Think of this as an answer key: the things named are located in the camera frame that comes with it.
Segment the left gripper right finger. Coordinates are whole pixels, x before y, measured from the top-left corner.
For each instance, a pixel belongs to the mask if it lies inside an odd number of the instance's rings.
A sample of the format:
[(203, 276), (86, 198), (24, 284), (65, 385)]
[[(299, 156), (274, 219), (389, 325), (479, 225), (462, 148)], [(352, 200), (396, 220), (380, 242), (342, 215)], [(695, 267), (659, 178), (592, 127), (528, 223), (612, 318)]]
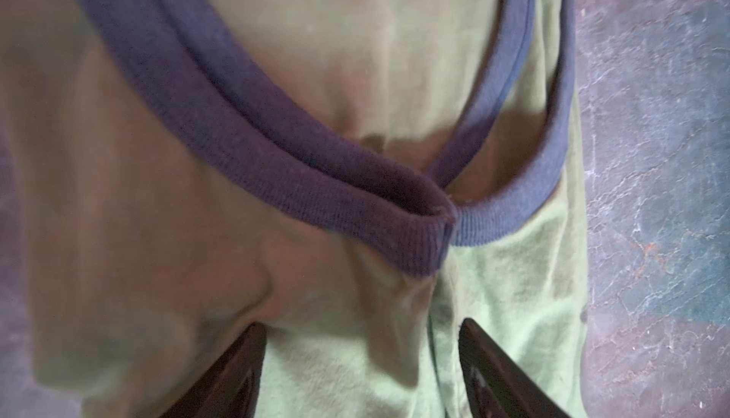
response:
[(471, 318), (458, 334), (471, 414), (479, 418), (568, 418)]

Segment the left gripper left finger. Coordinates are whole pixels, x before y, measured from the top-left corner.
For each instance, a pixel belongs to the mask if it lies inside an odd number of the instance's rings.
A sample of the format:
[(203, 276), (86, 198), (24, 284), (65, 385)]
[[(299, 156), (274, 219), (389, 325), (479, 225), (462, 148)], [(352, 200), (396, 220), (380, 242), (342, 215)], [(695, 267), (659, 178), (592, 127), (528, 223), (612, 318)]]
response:
[(251, 418), (256, 413), (266, 348), (260, 323), (247, 327), (163, 418)]

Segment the olive green tank top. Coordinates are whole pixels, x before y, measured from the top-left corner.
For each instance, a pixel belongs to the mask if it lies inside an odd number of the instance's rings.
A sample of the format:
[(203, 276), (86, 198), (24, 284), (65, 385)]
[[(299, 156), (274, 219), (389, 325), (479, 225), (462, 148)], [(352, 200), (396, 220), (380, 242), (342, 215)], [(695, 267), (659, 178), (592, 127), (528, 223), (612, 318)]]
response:
[(260, 323), (253, 417), (474, 417), (471, 318), (568, 417), (574, 0), (1, 0), (36, 383), (163, 417)]

